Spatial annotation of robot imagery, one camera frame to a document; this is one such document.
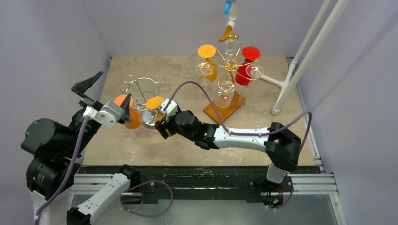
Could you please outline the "orange plastic goblet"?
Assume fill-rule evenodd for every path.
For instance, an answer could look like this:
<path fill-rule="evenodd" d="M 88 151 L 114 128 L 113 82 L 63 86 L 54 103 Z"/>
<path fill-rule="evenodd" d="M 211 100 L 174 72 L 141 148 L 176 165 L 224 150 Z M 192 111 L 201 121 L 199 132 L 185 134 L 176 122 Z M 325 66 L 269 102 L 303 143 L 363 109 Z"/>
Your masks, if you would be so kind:
<path fill-rule="evenodd" d="M 114 100 L 114 103 L 115 103 L 116 105 L 120 106 L 120 105 L 122 104 L 123 100 L 124 100 L 126 97 L 127 97 L 127 94 L 119 95 L 119 96 L 116 97 L 116 99 Z M 129 115 L 130 115 L 130 118 L 131 118 L 131 122 L 125 122 L 125 123 L 124 123 L 124 126 L 125 126 L 127 129 L 136 129 L 136 128 L 138 128 L 138 127 L 140 127 L 140 126 L 142 125 L 142 119 L 141 119 L 140 113 L 139 113 L 136 109 L 134 109 L 134 108 L 132 107 L 133 103 L 134 103 L 134 101 L 133 101 L 133 99 L 131 98 L 131 99 L 130 99 L 130 104 L 129 104 L 129 106 L 130 106 L 130 107 L 129 107 Z"/>

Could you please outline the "clear wine glass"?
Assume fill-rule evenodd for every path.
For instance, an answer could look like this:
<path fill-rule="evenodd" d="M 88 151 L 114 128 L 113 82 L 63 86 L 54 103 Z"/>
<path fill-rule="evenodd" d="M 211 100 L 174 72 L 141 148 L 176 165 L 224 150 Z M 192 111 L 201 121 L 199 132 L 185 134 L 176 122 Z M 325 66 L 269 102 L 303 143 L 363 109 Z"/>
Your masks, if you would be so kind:
<path fill-rule="evenodd" d="M 199 84 L 209 96 L 211 96 L 213 92 L 213 85 L 209 79 L 209 76 L 212 75 L 213 72 L 213 65 L 207 61 L 201 62 L 196 66 Z"/>

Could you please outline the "clear tall flute glass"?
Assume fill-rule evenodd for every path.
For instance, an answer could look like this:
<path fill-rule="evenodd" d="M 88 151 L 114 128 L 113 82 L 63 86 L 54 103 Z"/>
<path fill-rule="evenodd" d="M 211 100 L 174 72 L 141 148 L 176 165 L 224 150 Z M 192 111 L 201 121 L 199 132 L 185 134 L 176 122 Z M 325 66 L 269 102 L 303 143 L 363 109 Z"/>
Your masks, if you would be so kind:
<path fill-rule="evenodd" d="M 239 102 L 241 106 L 246 106 L 250 103 L 253 98 L 253 81 L 259 79 L 262 75 L 264 75 L 264 68 L 259 66 L 258 64 L 250 64 L 245 69 L 248 74 L 249 83 L 245 85 L 240 93 Z"/>

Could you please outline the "gold rack with wooden base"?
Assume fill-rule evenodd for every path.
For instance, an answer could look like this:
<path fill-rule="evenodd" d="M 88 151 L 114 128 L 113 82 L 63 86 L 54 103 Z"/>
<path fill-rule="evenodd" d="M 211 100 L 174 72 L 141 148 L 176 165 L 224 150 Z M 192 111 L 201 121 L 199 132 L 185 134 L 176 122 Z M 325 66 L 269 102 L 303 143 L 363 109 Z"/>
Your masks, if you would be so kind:
<path fill-rule="evenodd" d="M 260 50 L 254 46 L 241 47 L 237 40 L 227 39 L 222 50 L 205 44 L 197 53 L 203 58 L 197 65 L 199 84 L 206 93 L 214 95 L 203 112 L 221 124 L 246 103 L 251 83 L 264 74 L 264 69 L 256 64 Z"/>

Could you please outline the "clear short glass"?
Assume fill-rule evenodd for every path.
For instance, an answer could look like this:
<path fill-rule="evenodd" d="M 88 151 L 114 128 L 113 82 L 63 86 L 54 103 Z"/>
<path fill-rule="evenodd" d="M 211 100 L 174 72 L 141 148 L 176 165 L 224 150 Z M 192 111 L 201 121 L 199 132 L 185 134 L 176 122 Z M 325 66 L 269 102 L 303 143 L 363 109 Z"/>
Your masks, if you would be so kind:
<path fill-rule="evenodd" d="M 234 97 L 234 81 L 229 75 L 225 75 L 218 81 L 217 85 L 218 91 L 214 102 L 218 107 L 226 108 Z"/>
<path fill-rule="evenodd" d="M 223 55 L 227 60 L 233 60 L 236 58 L 240 51 L 240 43 L 235 38 L 228 38 L 224 41 Z"/>

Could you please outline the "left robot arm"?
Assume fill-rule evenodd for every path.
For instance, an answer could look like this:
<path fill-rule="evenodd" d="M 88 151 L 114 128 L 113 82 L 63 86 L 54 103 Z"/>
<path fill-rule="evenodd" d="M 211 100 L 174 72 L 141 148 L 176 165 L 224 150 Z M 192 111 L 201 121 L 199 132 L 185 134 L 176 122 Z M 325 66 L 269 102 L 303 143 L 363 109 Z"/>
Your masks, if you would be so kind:
<path fill-rule="evenodd" d="M 117 105 L 111 101 L 101 103 L 85 94 L 101 76 L 102 72 L 98 72 L 72 87 L 81 98 L 81 109 L 72 116 L 68 126 L 41 118 L 32 122 L 25 132 L 21 148 L 33 155 L 26 180 L 37 225 L 92 225 L 115 198 L 126 190 L 133 192 L 139 188 L 140 172 L 123 165 L 87 201 L 76 207 L 69 204 L 75 174 L 80 168 L 77 158 L 89 141 L 101 126 L 112 128 L 131 121 L 129 97 Z"/>

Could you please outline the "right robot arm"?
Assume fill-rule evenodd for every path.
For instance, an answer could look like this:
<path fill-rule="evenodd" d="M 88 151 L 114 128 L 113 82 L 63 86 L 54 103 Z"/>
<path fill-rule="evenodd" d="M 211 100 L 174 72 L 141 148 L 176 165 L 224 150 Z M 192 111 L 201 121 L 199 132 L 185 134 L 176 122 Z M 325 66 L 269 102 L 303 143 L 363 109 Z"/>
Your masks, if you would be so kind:
<path fill-rule="evenodd" d="M 191 111 L 178 111 L 175 115 L 156 121 L 155 128 L 164 139 L 179 134 L 202 149 L 242 148 L 264 152 L 271 160 L 263 184 L 270 191 L 281 186 L 288 172 L 298 168 L 301 139 L 283 125 L 273 122 L 262 129 L 224 129 L 218 124 L 199 121 Z"/>

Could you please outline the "yellow plastic goblet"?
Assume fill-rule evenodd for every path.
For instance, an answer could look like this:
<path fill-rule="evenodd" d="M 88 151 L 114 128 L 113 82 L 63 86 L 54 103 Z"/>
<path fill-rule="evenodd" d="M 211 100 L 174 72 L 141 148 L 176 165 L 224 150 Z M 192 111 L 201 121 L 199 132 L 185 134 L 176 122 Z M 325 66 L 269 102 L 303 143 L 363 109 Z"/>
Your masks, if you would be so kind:
<path fill-rule="evenodd" d="M 198 56 L 203 60 L 197 66 L 197 73 L 201 78 L 206 78 L 210 82 L 217 79 L 217 69 L 214 63 L 210 60 L 215 56 L 216 48 L 211 44 L 201 45 L 197 50 Z"/>
<path fill-rule="evenodd" d="M 154 119 L 154 122 L 155 122 L 155 123 L 156 123 L 156 121 L 164 120 L 164 119 L 163 119 L 163 116 L 159 113 L 160 104 L 161 104 L 163 101 L 164 101 L 164 98 L 163 98 L 163 97 L 157 96 L 157 97 L 153 97 L 153 98 L 149 99 L 149 100 L 146 102 L 146 104 L 145 104 L 145 106 L 146 106 L 147 109 L 156 111 L 156 116 L 155 116 L 155 119 Z"/>

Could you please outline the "red plastic wine glass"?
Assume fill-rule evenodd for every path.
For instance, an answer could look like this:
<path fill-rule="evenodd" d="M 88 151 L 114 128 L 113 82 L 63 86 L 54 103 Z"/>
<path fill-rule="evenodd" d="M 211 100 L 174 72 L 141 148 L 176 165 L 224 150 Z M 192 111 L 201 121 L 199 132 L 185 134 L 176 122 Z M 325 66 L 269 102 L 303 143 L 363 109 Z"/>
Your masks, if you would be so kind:
<path fill-rule="evenodd" d="M 254 46 L 244 47 L 241 53 L 245 61 L 238 67 L 235 81 L 239 85 L 246 86 L 253 80 L 252 76 L 246 69 L 260 57 L 261 53 L 260 50 Z"/>

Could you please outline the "chrome wine glass rack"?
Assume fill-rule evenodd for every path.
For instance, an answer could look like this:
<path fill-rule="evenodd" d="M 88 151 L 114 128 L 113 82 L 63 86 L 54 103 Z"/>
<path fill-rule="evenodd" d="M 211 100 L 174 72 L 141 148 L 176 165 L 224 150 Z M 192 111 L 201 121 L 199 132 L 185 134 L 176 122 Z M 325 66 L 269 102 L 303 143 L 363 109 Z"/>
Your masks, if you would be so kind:
<path fill-rule="evenodd" d="M 123 94 L 130 93 L 130 90 L 137 87 L 139 94 L 134 100 L 133 109 L 139 112 L 142 120 L 142 125 L 149 129 L 155 128 L 155 118 L 157 116 L 157 111 L 155 109 L 149 109 L 146 107 L 146 103 L 149 99 L 153 97 L 158 97 L 160 93 L 160 85 L 165 82 L 165 77 L 163 75 L 157 75 L 155 78 L 140 77 L 135 78 L 133 75 L 127 75 L 127 80 L 123 81 L 126 84 L 126 88 L 122 89 Z M 143 82 L 149 82 L 149 84 L 154 85 L 154 90 L 144 90 Z"/>

